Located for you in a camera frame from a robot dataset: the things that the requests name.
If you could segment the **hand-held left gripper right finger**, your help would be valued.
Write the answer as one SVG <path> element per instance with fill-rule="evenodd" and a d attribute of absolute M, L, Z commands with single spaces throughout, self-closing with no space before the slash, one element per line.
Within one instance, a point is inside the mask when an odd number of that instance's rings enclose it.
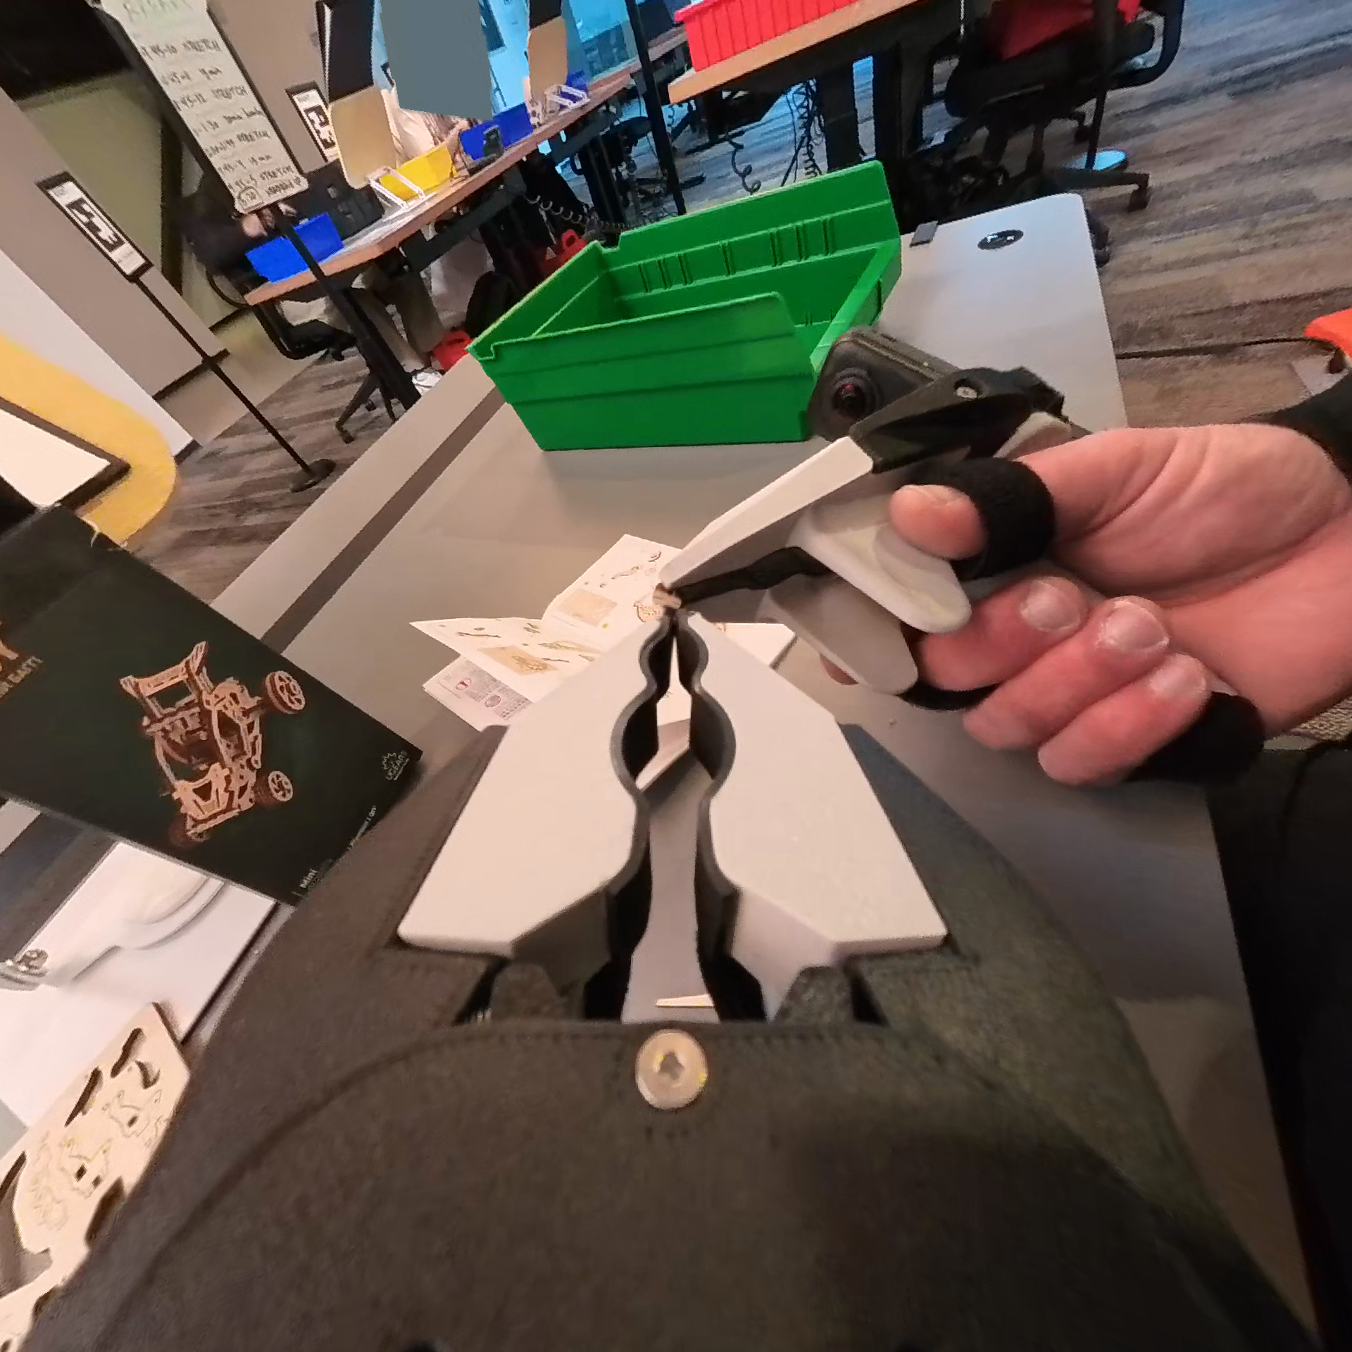
<path fill-rule="evenodd" d="M 676 619 L 696 814 L 696 959 L 720 1021 L 764 1021 L 805 970 L 946 941 L 838 721 L 702 616 Z"/>

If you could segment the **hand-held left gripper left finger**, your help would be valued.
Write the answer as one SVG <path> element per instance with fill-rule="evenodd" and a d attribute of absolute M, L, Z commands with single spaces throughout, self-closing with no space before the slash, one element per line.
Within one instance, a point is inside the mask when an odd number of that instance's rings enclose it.
<path fill-rule="evenodd" d="M 405 944 L 625 991 L 651 908 L 643 783 L 665 756 L 672 652 L 674 624 L 643 624 L 502 730 L 397 921 Z"/>

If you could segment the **black model kit box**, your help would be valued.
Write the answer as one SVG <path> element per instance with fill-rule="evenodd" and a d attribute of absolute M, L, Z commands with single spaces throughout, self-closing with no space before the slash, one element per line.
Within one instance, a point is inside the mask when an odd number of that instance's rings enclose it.
<path fill-rule="evenodd" d="M 421 749 L 65 509 L 3 504 L 3 796 L 283 903 Z"/>

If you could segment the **wooden model parts sheet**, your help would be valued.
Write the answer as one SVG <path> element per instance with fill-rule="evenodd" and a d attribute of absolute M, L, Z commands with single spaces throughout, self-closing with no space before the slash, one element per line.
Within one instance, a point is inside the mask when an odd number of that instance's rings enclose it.
<path fill-rule="evenodd" d="M 135 1190 L 188 1087 L 144 1005 L 3 1157 L 3 1349 L 21 1349 Z"/>

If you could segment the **person's right hand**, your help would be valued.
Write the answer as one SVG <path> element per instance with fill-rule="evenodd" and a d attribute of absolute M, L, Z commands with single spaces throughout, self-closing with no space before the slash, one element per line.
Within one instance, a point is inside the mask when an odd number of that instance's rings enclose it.
<path fill-rule="evenodd" d="M 1350 697 L 1350 483 L 1274 426 L 1106 429 L 1021 459 L 1052 564 L 918 636 L 922 683 L 989 695 L 965 730 L 1111 783 L 1198 721 L 1211 684 L 1284 733 Z"/>

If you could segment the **instruction sheet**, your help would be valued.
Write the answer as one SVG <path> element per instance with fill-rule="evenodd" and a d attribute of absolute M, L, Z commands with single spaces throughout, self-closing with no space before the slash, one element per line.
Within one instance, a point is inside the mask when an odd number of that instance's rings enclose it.
<path fill-rule="evenodd" d="M 414 629 L 456 652 L 425 691 L 476 730 L 506 726 L 571 675 L 661 619 L 659 571 L 677 555 L 625 533 L 541 619 L 429 619 Z"/>

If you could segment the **green plastic bin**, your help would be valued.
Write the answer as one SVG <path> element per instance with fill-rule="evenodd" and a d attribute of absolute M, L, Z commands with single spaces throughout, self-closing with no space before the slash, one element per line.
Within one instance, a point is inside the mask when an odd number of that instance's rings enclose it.
<path fill-rule="evenodd" d="M 794 444 L 902 232 L 875 160 L 585 244 L 468 355 L 541 450 Z"/>

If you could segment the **desk with red bin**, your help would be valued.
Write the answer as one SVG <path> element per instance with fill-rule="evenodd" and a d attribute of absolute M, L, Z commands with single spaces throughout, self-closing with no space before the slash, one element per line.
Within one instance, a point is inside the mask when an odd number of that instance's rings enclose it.
<path fill-rule="evenodd" d="M 684 104 L 718 91 L 782 95 L 854 60 L 873 60 L 873 159 L 902 204 L 922 138 L 922 98 L 941 44 L 965 22 L 963 3 L 853 3 L 668 84 Z"/>

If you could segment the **red plastic bin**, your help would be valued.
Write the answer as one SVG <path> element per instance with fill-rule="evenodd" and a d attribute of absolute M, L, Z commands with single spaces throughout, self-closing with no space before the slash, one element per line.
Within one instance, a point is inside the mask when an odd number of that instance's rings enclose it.
<path fill-rule="evenodd" d="M 748 73 L 915 3 L 691 3 L 674 14 L 694 71 Z"/>

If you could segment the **wooden desk with bins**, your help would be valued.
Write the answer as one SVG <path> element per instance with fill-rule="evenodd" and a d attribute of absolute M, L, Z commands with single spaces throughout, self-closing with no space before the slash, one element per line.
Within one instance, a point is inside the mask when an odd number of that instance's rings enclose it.
<path fill-rule="evenodd" d="M 460 242 L 490 228 L 516 200 L 535 204 L 541 196 L 521 176 L 521 164 L 526 160 L 548 160 L 549 165 L 579 160 L 603 191 L 597 228 L 619 232 L 623 215 L 611 211 L 615 176 L 603 153 L 603 136 L 615 123 L 619 102 L 634 90 L 634 75 L 636 65 L 599 75 L 588 87 L 585 98 L 544 120 L 530 136 L 508 144 L 499 159 L 482 164 L 467 176 L 452 176 L 429 196 L 397 202 L 393 213 L 347 238 L 342 250 L 322 261 L 304 256 L 297 273 L 261 282 L 246 292 L 242 302 L 258 310 L 283 299 L 323 295 L 344 315 L 349 335 L 376 380 L 387 405 L 397 403 L 405 412 L 412 410 L 421 398 L 421 388 L 364 313 L 357 299 L 357 278 L 387 258 L 397 259 L 405 271 L 422 273 Z"/>

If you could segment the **blue plastic bin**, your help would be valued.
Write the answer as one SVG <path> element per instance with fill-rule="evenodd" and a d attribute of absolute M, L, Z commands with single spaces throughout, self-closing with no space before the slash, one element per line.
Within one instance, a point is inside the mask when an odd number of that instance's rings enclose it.
<path fill-rule="evenodd" d="M 493 148 L 508 150 L 533 134 L 530 105 L 514 104 L 460 132 L 460 151 L 464 160 L 482 160 L 496 153 Z"/>
<path fill-rule="evenodd" d="M 295 232 L 315 261 L 326 261 L 344 245 L 339 230 L 326 211 L 299 220 Z M 302 250 L 297 250 L 287 235 L 279 235 L 275 238 L 247 249 L 246 261 L 265 282 L 283 282 L 311 273 L 311 264 L 302 258 Z"/>

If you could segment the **yellow plastic bin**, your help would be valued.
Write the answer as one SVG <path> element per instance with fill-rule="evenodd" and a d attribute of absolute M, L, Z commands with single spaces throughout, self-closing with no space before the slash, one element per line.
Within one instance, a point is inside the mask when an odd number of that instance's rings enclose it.
<path fill-rule="evenodd" d="M 449 144 L 435 144 L 429 151 L 414 156 L 395 167 L 383 167 L 369 179 L 375 192 L 395 209 L 422 202 L 427 196 L 445 189 L 458 174 L 456 156 Z"/>

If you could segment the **person's dark clothing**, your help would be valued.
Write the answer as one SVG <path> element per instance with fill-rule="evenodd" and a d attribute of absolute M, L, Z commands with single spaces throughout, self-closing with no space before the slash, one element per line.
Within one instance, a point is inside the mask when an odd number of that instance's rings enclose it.
<path fill-rule="evenodd" d="M 1350 743 L 1268 749 L 1209 817 L 1326 1349 L 1350 1349 Z"/>

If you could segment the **handwritten flip chart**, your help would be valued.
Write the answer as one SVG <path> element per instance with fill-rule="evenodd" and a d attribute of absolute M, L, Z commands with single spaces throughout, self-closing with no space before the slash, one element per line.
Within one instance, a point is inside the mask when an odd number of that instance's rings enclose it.
<path fill-rule="evenodd" d="M 308 189 L 206 3 L 91 3 L 91 8 L 160 95 L 173 127 L 235 211 L 256 213 Z"/>

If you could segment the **tag sign on stand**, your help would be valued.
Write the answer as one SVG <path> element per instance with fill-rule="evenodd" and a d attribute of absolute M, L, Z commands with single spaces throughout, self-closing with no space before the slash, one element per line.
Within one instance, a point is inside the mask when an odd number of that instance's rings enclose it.
<path fill-rule="evenodd" d="M 326 457 L 308 461 L 287 436 L 261 414 L 260 407 L 237 387 L 237 382 L 223 371 L 221 359 L 203 348 L 195 335 L 180 322 L 180 318 L 150 289 L 147 275 L 151 261 L 131 242 L 131 237 L 113 222 L 110 213 L 78 183 L 68 172 L 44 176 L 36 189 L 44 198 L 57 207 L 57 211 L 110 261 L 120 275 L 124 275 L 158 313 L 160 318 L 184 338 L 199 364 L 227 388 L 227 394 L 244 407 L 244 412 L 266 432 L 266 436 L 295 461 L 297 476 L 290 486 L 292 491 L 308 491 L 336 473 L 336 465 Z"/>

